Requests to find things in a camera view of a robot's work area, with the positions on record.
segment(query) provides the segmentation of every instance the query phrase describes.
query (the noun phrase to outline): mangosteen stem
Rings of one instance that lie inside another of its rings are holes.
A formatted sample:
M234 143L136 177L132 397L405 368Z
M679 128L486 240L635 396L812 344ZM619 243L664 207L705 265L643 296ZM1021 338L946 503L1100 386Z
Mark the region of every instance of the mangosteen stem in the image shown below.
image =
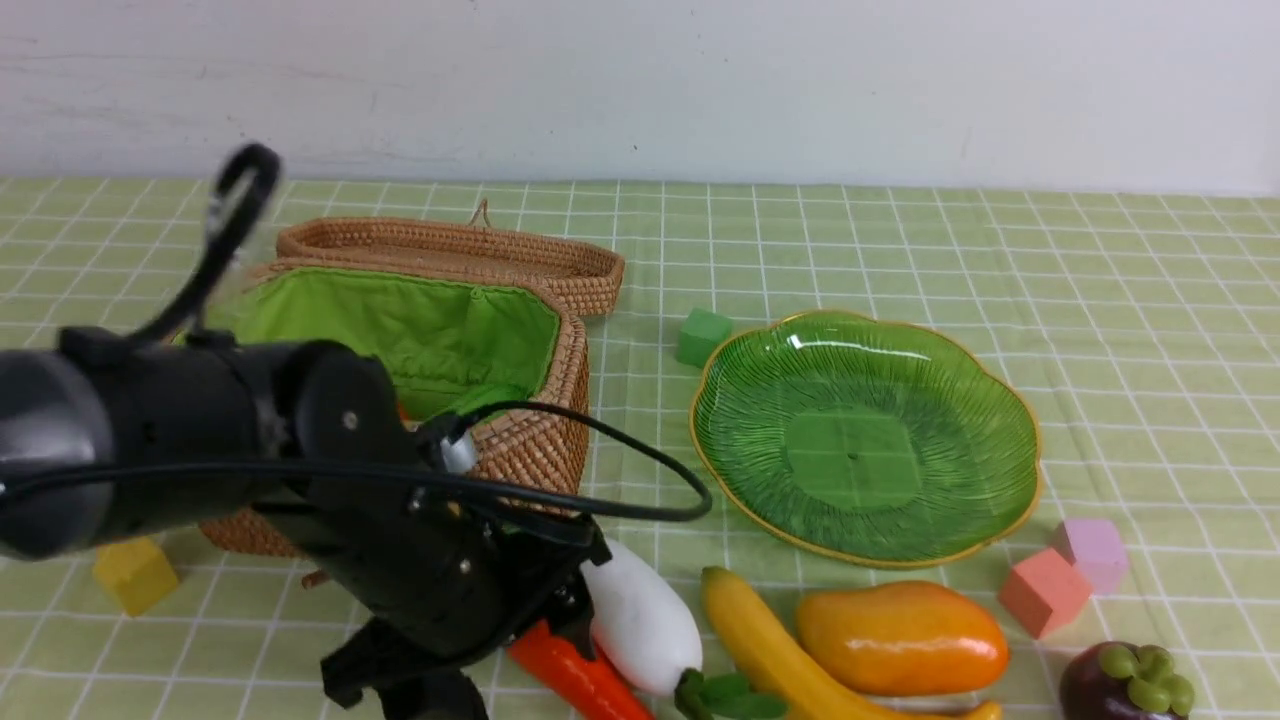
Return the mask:
M1098 664L1103 673L1125 682L1129 701L1143 711L1172 710L1184 717L1190 712L1196 691L1187 678L1174 673L1174 656L1167 650L1148 644L1134 653L1115 644L1098 656Z

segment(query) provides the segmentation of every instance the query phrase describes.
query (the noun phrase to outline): table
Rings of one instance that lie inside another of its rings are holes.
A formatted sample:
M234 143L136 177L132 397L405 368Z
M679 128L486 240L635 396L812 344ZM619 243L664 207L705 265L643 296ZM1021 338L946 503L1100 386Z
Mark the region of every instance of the table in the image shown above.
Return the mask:
M0 179L0 345L47 345L67 323L146 319L197 258L205 190ZM627 258L617 311L589 322L593 406L689 462L699 375L673 348L692 307L739 328L817 306L927 324L1033 405L1048 483L1038 511L1007 542L938 569L869 571L797 552L721 501L687 525L608 525L695 607L709 564L755 583L787 623L803 589L925 578L1005 623L1014 661L984 694L1010 720L1056 717L1066 660L1111 634L1171 648L1199 691L1199 717L1280 717L1280 199L294 182L261 245L320 215L466 222L481 197L498 227ZM677 486L614 447L593 450L584 480L593 495L636 502L689 500ZM1011 561L1080 515L1116 523L1132 573L1034 643L995 592ZM169 533L164 547L182 588L128 621L93 585L86 556L0 561L0 719L343 716L326 707L316 667L364 618L343 591L302 592L305 564L229 557L195 530ZM709 669L727 669L707 641ZM495 719L571 716L497 656L471 674ZM376 702L346 716L380 717Z

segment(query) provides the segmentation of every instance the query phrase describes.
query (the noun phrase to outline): white wall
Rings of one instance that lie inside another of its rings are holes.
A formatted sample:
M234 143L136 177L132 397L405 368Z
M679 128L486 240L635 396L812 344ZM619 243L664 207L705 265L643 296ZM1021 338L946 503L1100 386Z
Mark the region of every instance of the white wall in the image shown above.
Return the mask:
M0 174L1280 192L1277 0L8 0Z

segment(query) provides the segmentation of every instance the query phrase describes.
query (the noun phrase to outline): mango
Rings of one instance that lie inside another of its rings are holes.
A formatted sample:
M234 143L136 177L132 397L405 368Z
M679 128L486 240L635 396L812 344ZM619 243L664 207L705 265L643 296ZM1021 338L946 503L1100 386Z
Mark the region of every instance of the mango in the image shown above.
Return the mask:
M865 694L975 692L1009 667L1009 642L991 612L924 580L806 594L796 632L818 665Z

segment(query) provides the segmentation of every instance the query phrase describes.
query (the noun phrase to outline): toy vegetable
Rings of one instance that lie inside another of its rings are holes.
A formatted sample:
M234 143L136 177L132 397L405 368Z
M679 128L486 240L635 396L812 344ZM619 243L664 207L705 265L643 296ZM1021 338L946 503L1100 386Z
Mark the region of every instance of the toy vegetable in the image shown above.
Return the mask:
M1000 623L968 597L923 580L808 594L796 629L827 673L873 696L980 691L1009 667Z
M586 660L573 643L553 634L547 620L507 647L507 656L586 720L653 720L603 657Z
M703 637L689 606L627 546L605 539L613 556L582 564L595 618L591 638L636 689L675 694L685 671L703 666Z
M703 676L703 635L685 601L648 562L613 539L603 565L582 564L595 618L591 638L636 689L675 698L691 720L781 717L786 703L751 692L742 675Z
M1068 664L1059 701L1066 720L1185 720L1196 691L1167 650L1103 642Z

